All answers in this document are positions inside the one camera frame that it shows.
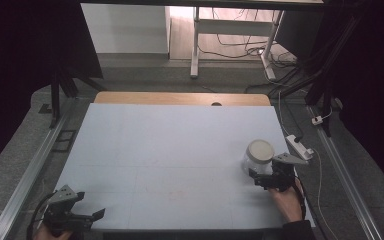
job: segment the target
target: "power adapter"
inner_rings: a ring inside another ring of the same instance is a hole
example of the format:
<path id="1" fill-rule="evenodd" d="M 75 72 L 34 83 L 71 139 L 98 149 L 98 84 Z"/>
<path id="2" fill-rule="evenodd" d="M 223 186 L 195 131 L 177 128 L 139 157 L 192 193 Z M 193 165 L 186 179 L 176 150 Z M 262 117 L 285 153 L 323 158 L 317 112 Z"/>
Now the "power adapter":
<path id="1" fill-rule="evenodd" d="M 323 118 L 321 116 L 315 117 L 311 119 L 313 125 L 319 125 L 323 122 Z"/>

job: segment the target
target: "glass jar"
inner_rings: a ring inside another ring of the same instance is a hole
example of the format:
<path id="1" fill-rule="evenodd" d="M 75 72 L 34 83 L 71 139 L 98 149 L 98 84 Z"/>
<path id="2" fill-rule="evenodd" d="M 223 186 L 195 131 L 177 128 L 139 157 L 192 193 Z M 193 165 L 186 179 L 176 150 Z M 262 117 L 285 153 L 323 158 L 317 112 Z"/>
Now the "glass jar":
<path id="1" fill-rule="evenodd" d="M 272 174 L 271 159 L 274 156 L 274 149 L 265 140 L 257 139 L 252 141 L 244 155 L 243 169 L 249 175 L 249 169 L 257 174 Z"/>

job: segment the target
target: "hand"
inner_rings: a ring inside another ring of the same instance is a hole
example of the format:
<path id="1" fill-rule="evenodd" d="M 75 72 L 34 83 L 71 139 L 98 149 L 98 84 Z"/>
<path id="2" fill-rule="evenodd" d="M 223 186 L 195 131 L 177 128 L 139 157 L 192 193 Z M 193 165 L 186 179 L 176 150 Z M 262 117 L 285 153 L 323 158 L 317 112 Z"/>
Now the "hand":
<path id="1" fill-rule="evenodd" d="M 67 232 L 64 231 L 61 236 L 54 237 L 52 236 L 49 229 L 45 226 L 45 224 L 40 225 L 39 229 L 37 230 L 34 240 L 68 240 L 73 232 Z"/>
<path id="2" fill-rule="evenodd" d="M 298 179 L 295 179 L 295 183 L 301 193 L 303 193 L 301 182 Z M 268 189 L 268 191 L 271 193 L 277 208 L 279 208 L 279 211 L 288 222 L 303 220 L 298 195 L 293 187 L 288 188 L 284 192 L 279 192 L 277 189 L 273 188 Z"/>

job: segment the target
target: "jar lid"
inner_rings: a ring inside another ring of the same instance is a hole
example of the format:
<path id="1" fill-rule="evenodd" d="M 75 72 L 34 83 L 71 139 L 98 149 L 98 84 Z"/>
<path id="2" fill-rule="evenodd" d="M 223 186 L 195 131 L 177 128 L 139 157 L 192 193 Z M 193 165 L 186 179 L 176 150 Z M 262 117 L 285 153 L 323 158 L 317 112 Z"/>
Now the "jar lid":
<path id="1" fill-rule="evenodd" d="M 269 142 L 257 139 L 248 145 L 246 154 L 255 163 L 267 164 L 274 156 L 274 149 Z"/>

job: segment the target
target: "wall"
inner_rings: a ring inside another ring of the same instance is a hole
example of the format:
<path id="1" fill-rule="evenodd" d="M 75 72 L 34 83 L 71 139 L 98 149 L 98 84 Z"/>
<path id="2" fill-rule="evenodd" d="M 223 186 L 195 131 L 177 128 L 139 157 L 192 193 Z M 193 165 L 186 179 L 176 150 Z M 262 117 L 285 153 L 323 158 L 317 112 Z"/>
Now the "wall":
<path id="1" fill-rule="evenodd" d="M 97 53 L 168 53 L 169 7 L 82 4 Z"/>

